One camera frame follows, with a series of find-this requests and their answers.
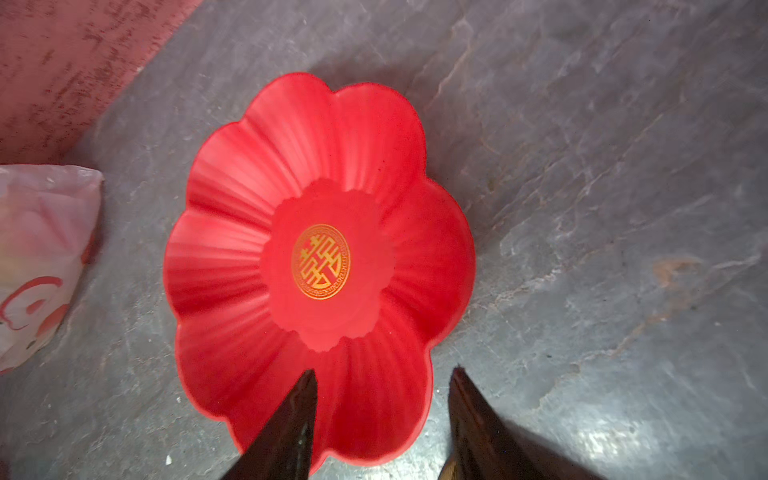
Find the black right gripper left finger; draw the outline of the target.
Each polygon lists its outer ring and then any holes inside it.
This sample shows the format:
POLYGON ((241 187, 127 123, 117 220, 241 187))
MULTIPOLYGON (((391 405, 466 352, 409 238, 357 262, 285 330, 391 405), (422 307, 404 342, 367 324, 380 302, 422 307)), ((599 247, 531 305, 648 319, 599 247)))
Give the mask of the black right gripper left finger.
POLYGON ((221 479, 308 479, 317 401, 316 373, 308 369, 221 479))

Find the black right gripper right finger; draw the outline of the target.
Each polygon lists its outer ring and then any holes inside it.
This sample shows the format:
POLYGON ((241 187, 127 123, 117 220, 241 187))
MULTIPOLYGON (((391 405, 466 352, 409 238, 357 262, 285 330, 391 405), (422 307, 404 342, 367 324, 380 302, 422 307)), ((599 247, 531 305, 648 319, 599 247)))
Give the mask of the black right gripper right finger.
POLYGON ((460 366, 451 374, 448 407, 452 452, 440 480, 545 477, 460 366))

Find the pink plastic bag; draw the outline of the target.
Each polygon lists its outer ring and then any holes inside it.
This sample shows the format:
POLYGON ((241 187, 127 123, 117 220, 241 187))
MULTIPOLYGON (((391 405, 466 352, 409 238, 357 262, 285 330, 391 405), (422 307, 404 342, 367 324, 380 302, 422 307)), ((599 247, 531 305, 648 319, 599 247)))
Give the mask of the pink plastic bag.
POLYGON ((90 255, 101 172, 74 165, 1 168, 1 371, 46 346, 90 255))

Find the red flower-shaped plastic plate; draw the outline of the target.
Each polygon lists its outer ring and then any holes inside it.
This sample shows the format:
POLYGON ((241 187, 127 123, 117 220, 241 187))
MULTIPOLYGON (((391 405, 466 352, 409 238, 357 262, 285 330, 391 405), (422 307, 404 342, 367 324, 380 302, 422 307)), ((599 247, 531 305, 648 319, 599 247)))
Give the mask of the red flower-shaped plastic plate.
POLYGON ((418 438, 432 349, 476 274, 468 221, 426 163, 399 92, 303 72, 265 86, 198 151, 163 280, 185 393, 239 450, 307 370, 313 470, 331 457, 381 465, 418 438))

